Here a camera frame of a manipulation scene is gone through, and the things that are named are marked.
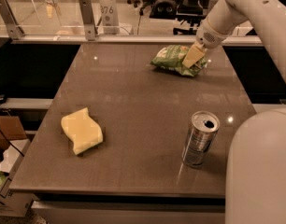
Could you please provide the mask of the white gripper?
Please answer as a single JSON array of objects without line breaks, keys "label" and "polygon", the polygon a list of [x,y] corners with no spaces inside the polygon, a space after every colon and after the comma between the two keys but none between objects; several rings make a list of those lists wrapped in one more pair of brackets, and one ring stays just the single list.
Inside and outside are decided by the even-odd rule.
[{"label": "white gripper", "polygon": [[199,44],[193,44],[190,47],[182,64],[187,68],[196,65],[198,68],[203,69],[207,65],[203,46],[207,49],[214,49],[218,47],[228,35],[229,31],[224,21],[214,21],[210,17],[206,17],[201,21],[197,29],[196,41]]}]

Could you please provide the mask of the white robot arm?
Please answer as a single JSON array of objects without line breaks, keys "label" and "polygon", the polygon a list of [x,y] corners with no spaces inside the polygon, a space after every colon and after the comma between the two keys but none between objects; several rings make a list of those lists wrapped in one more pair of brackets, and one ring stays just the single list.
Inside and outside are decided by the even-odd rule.
[{"label": "white robot arm", "polygon": [[[286,84],[286,6],[279,0],[219,0],[196,40],[215,48],[245,21]],[[286,224],[286,107],[260,112],[237,129],[227,161],[225,224]]]}]

